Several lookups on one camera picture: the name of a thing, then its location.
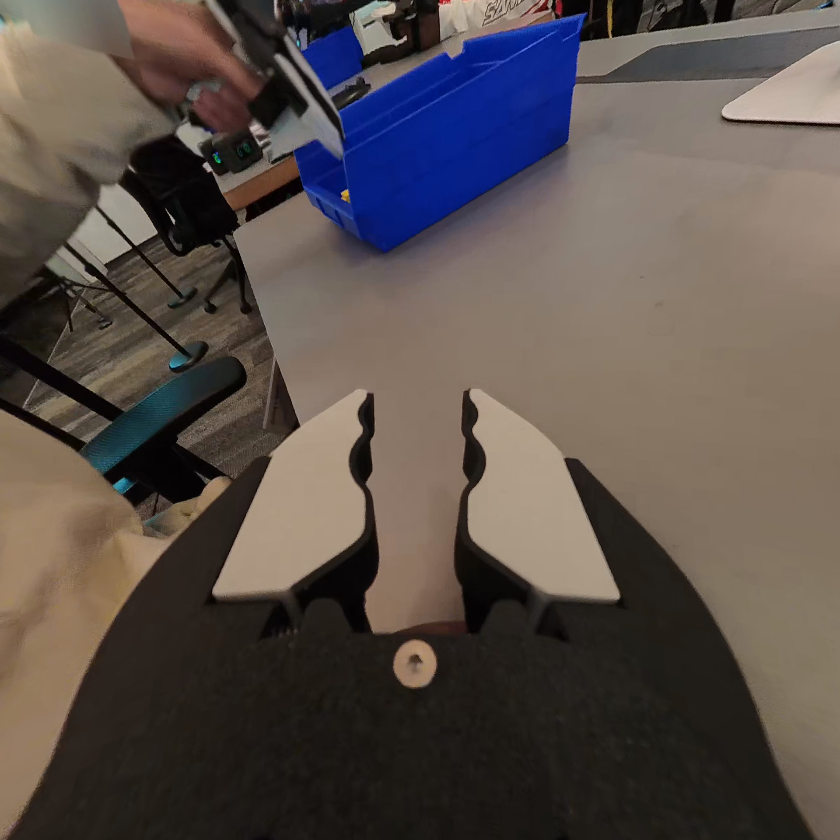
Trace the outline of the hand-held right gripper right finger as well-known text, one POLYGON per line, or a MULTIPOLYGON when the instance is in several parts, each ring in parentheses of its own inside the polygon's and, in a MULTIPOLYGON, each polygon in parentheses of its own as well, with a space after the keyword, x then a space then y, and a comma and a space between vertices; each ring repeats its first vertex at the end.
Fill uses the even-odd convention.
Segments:
POLYGON ((622 595, 560 448, 479 388, 461 407, 465 487, 455 574, 467 631, 502 602, 531 626, 559 603, 616 607, 622 595))

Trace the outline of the person's left forearm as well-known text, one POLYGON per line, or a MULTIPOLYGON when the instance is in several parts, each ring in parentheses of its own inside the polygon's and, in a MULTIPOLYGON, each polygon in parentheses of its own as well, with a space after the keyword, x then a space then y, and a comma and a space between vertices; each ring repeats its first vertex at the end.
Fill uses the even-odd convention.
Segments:
POLYGON ((130 154, 175 128, 106 54, 1 35, 1 301, 23 293, 115 184, 130 154))

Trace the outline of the black tripod stand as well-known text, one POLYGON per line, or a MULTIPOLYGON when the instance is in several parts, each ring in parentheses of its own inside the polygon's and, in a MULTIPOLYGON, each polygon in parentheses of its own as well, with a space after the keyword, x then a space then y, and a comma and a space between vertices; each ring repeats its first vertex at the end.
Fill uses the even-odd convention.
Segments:
POLYGON ((77 259, 85 272, 92 277, 100 286, 102 286, 108 293, 113 295, 125 307, 140 318, 148 327, 150 327, 157 335, 159 335, 165 342, 167 342, 174 350, 173 355, 168 361, 169 372, 173 374, 180 374, 192 369, 204 360, 208 352, 208 344, 204 341, 192 342, 187 345, 178 343, 162 326, 152 317, 140 308, 130 297, 120 290, 114 283, 110 281, 106 275, 97 268, 84 254, 82 254, 76 246, 73 245, 69 238, 64 244, 63 248, 73 258, 77 259))

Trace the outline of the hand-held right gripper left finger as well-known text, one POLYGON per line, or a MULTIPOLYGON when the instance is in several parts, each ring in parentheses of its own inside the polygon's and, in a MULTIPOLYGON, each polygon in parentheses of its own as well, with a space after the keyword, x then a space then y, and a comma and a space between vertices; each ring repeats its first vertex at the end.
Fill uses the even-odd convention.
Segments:
POLYGON ((379 568, 368 480, 374 395, 356 390, 287 437, 269 457, 212 589, 216 602, 273 602, 299 627, 308 606, 339 603, 369 633, 366 593, 379 568))

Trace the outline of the blue plastic bin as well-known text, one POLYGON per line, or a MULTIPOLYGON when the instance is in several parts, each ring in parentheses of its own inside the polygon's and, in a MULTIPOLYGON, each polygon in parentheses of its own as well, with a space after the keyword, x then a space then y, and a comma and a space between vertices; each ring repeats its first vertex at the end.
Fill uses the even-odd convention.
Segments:
POLYGON ((362 73, 364 53, 351 26, 314 40, 302 54, 329 91, 362 73))
POLYGON ((566 145, 584 21, 470 38, 367 93, 340 112, 341 161, 296 153, 308 200, 385 253, 566 145))

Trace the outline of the person's cream sweatshirt torso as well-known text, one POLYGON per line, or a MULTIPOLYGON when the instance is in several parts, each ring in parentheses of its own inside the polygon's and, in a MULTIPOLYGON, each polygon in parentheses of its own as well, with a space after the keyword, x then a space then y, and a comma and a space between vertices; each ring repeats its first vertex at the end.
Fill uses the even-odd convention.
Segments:
POLYGON ((144 521, 76 451, 2 413, 2 838, 46 770, 115 616, 230 484, 213 479, 144 521))

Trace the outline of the white metal stand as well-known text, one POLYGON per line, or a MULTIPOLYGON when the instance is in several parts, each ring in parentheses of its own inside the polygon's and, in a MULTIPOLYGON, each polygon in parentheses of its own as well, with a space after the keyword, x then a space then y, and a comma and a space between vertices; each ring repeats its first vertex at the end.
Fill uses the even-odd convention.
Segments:
POLYGON ((839 126, 839 43, 825 45, 730 101, 735 123, 839 126))

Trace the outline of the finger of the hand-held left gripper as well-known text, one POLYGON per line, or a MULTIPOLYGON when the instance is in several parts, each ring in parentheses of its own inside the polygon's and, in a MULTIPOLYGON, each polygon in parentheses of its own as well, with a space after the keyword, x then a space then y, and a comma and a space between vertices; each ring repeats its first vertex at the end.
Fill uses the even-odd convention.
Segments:
POLYGON ((273 161, 316 141, 334 159, 341 161, 344 157, 343 124, 337 109, 329 114, 309 110, 300 118, 291 108, 285 108, 271 124, 265 121, 265 130, 269 138, 269 157, 273 161))
POLYGON ((279 38, 274 65, 275 85, 287 101, 286 109, 292 109, 300 118, 309 110, 317 109, 329 114, 336 109, 327 89, 309 66, 294 38, 279 38))

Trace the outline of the laminated paper sign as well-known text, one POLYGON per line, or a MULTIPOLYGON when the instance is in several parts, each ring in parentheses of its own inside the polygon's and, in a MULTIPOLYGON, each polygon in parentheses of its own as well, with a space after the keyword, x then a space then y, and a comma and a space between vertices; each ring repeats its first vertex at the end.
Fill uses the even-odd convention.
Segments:
POLYGON ((268 433, 282 437, 288 436, 299 428, 297 412, 284 377, 276 364, 270 372, 262 427, 268 433))

